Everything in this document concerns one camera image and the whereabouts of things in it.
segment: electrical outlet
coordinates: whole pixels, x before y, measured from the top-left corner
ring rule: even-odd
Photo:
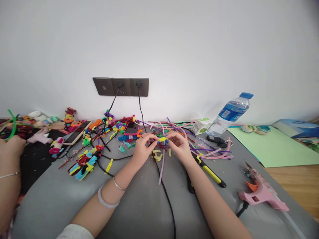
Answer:
[[[131,96],[131,85],[129,78],[112,78],[112,85],[114,93],[117,92],[119,86],[121,87],[117,93],[117,96]]]
[[[139,96],[139,90],[137,83],[142,84],[140,86],[140,96],[149,96],[149,79],[148,78],[131,78],[131,92],[132,96]]]
[[[108,77],[93,77],[93,81],[99,95],[113,96],[112,79]]]

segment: water bottle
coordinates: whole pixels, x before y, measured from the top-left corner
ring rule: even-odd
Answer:
[[[233,122],[249,109],[249,99],[253,96],[253,94],[243,92],[238,98],[228,102],[213,124],[206,130],[206,134],[220,137]]]

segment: hand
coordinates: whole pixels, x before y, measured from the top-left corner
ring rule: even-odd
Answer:
[[[149,139],[154,139],[155,141],[150,146],[145,146]],[[135,151],[132,160],[137,162],[141,167],[149,157],[150,153],[156,147],[158,142],[158,137],[154,134],[146,133],[136,141]]]
[[[171,147],[172,150],[174,150],[177,157],[184,166],[185,164],[195,162],[190,151],[188,140],[184,136],[182,136],[178,132],[170,132],[166,135],[166,138],[168,138],[169,141],[168,145]]]
[[[0,161],[19,159],[23,152],[26,141],[14,135],[6,142],[0,139]]]

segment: yellow box cutter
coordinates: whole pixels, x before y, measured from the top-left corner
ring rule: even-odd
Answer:
[[[227,185],[226,183],[221,180],[201,159],[199,156],[195,156],[193,155],[195,161],[209,174],[209,176],[211,176],[215,182],[218,183],[218,185],[221,187],[221,188],[225,188]],[[190,178],[187,174],[187,184],[188,184],[188,190],[191,192],[191,193],[195,193],[195,190],[193,188],[193,185],[190,181]]]

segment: blue box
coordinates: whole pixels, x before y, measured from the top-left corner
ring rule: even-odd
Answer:
[[[319,137],[319,124],[302,120],[280,119],[272,126],[291,138]]]

